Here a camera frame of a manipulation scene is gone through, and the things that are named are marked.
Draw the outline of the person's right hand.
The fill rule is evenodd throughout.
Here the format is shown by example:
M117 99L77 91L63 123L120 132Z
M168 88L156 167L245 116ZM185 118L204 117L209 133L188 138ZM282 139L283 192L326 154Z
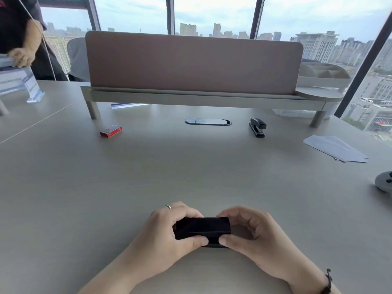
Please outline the person's right hand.
M231 248L252 260L265 273L288 282L300 260L306 256L295 246L268 212L245 206L221 211L231 225L247 228L255 242L254 248Z

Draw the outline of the person's left hand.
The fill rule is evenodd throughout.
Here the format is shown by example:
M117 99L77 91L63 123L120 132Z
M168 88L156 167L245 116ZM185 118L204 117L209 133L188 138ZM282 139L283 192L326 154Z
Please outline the person's left hand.
M167 242L173 245L174 263L192 251L180 251L176 245L175 235L172 226L183 218L203 217L202 214L182 202L174 202L164 208L155 210L145 222L140 233L132 242Z

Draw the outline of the black rectangular case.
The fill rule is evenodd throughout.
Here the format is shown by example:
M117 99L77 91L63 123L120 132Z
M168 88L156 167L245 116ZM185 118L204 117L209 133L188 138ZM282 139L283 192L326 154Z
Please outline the black rectangular case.
M185 239L193 236L204 236L208 239L208 248L227 248L219 243L222 235L231 234L228 217L196 217L183 218L173 226L175 239Z

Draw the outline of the person's left forearm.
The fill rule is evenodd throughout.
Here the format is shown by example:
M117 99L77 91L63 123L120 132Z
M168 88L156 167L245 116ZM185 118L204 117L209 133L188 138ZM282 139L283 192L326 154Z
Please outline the person's left forearm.
M173 264L171 243L132 242L77 294L130 294L136 285L166 271Z

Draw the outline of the person's right forearm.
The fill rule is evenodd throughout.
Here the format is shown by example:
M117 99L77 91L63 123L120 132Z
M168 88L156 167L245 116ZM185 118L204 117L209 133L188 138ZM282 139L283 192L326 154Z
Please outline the person's right forearm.
M308 258L299 261L287 283L293 294L342 294L333 284L331 270L323 272Z

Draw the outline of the black stapler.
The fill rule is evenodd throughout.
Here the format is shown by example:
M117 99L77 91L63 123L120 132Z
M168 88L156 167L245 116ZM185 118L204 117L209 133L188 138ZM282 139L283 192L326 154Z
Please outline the black stapler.
M259 118L251 118L249 122L249 126L252 129L255 137L264 138L264 130L267 128L267 124Z

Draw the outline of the white paper sheets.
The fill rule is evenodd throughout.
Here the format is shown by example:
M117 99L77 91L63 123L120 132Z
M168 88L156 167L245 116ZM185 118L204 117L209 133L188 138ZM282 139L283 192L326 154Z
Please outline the white paper sheets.
M312 135L303 143L343 163L369 163L369 158L336 136Z

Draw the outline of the red staple box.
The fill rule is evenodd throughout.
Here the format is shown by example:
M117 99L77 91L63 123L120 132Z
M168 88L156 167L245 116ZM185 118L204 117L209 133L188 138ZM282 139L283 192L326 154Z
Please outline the red staple box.
M116 135L117 133L120 133L122 129L123 129L122 126L112 125L106 128L105 130L100 131L99 133L101 137L110 138Z

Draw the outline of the grey desk shelf riser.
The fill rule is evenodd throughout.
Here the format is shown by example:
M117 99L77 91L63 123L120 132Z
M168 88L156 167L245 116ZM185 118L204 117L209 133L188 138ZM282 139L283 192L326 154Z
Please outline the grey desk shelf riser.
M314 110L310 124L318 128L326 112L343 99L343 94L319 87L299 87L291 94L247 94L229 92L196 92L134 88L81 86L91 119L100 119L97 103L136 103L196 107Z

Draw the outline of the blue and white leaflet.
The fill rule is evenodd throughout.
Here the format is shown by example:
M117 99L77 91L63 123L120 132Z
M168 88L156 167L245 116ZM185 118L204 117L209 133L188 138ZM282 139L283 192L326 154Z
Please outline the blue and white leaflet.
M140 106L145 106L145 105L150 105L150 104L145 104L145 103L113 103L110 106L112 109L122 109L122 108L140 107Z

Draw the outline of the grey round controller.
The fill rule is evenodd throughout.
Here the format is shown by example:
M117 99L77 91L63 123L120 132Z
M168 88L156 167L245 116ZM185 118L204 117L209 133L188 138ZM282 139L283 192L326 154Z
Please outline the grey round controller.
M381 191L392 194L392 171L377 175L374 184Z

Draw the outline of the pink desk divider screen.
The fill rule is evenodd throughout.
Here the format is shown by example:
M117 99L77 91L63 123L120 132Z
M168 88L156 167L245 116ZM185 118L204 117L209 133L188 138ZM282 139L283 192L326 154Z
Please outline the pink desk divider screen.
M94 87L294 94L298 42L90 31L85 36Z

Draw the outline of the clear acrylic sign holder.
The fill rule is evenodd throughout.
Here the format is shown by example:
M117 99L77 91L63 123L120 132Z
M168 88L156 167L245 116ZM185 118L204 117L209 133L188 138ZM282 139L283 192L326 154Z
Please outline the clear acrylic sign holder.
M0 96L19 91L27 92L27 103L39 103L45 94L30 67L0 68Z

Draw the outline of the white flat box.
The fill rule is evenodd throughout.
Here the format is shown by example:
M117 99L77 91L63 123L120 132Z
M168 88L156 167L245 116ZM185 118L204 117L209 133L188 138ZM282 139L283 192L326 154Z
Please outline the white flat box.
M14 68L14 59L7 54L0 54L0 72Z

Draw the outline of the dark window frame post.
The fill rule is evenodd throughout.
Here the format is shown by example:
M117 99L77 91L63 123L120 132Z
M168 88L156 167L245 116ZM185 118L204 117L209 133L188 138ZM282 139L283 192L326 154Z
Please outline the dark window frame post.
M174 0L166 0L167 34L175 35Z
M84 3L85 3L85 8L89 15L89 19L92 27L91 29L93 31L101 31L95 0L84 0Z
M256 0L256 6L254 9L254 16L252 20L251 32L249 39L256 40L257 34L260 28L261 17L263 13L265 0Z
M367 53L363 63L361 64L358 72L356 73L355 77L353 78L350 86L348 87L347 92L345 93L343 100L340 102L338 108L336 109L334 116L337 118L341 118L342 114L345 112L346 108L350 104L351 100L353 99L355 93L357 92L358 88L360 87L362 81L364 80L367 73L370 71L373 63L375 62L376 58L380 54L383 46L385 45L387 39L392 34L392 11L389 14L388 18L385 21L385 24L380 30L377 38L375 39L374 43L372 44L369 52Z

